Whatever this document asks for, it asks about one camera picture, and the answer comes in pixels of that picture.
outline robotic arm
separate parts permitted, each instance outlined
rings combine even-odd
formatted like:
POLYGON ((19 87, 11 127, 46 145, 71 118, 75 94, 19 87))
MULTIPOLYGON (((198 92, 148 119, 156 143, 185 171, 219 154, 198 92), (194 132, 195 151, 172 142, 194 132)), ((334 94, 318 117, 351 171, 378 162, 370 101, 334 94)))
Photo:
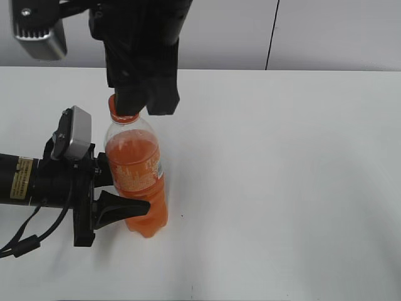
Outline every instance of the robotic arm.
MULTIPOLYGON (((89 9, 93 38, 105 46, 107 81, 115 89, 117 114, 171 115, 179 102, 179 33, 192 0, 11 0, 14 37, 35 59, 59 60, 66 53, 62 19, 89 9)), ((102 191, 113 184, 104 153, 94 156, 91 117, 74 106, 61 115, 42 159, 0 154, 0 203, 36 206, 0 258, 19 257, 40 247, 73 210, 74 246, 91 246, 94 230, 147 214, 150 204, 102 191), (42 207, 62 208, 42 235, 21 240, 29 220, 42 207)))
POLYGON ((67 53, 63 18, 89 9, 92 37, 103 41, 107 81, 119 115, 172 115, 179 102, 179 34, 192 0, 11 0, 15 38, 39 60, 67 53))

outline screw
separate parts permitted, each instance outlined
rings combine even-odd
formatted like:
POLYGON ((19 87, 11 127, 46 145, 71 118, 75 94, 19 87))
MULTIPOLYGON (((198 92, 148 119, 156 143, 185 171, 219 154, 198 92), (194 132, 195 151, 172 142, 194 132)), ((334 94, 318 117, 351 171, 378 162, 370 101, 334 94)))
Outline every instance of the screw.
POLYGON ((32 13, 32 11, 31 11, 30 8, 23 8, 23 10, 21 11, 21 14, 22 14, 24 17, 30 16, 31 13, 32 13))

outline black cylindrical motor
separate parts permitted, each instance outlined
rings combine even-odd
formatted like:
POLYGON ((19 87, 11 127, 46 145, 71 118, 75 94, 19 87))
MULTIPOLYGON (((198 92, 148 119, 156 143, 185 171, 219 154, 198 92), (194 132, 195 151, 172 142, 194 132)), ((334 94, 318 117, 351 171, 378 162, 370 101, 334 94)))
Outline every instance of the black cylindrical motor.
POLYGON ((0 154, 0 203, 63 207, 70 185, 69 177, 63 172, 57 176, 45 176, 40 172, 43 162, 0 154))

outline orange liquid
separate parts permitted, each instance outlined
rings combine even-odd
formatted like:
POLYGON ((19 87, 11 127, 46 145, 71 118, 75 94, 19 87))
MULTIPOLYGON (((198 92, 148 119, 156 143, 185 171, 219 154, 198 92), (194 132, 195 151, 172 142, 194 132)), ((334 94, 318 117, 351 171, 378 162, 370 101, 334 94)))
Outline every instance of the orange liquid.
POLYGON ((119 195, 129 199, 143 199, 150 203, 149 212, 145 216, 125 220, 129 230, 138 231, 144 237, 152 237, 167 224, 168 218, 164 175, 159 178, 157 171, 156 174, 149 173, 148 169, 145 171, 145 166, 150 165, 154 171, 155 168, 157 170, 157 166, 154 166, 160 157, 157 138, 145 130, 128 130, 107 142, 106 155, 119 195), (143 180, 144 177, 138 180, 138 174, 145 174, 146 181, 143 180))

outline yellow warning label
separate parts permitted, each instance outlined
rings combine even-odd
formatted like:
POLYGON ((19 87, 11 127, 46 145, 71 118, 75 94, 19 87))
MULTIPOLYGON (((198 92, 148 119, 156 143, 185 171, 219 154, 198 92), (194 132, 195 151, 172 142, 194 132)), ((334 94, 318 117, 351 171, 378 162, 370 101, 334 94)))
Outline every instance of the yellow warning label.
POLYGON ((20 157, 16 167, 10 199, 25 199, 31 176, 33 159, 20 157))

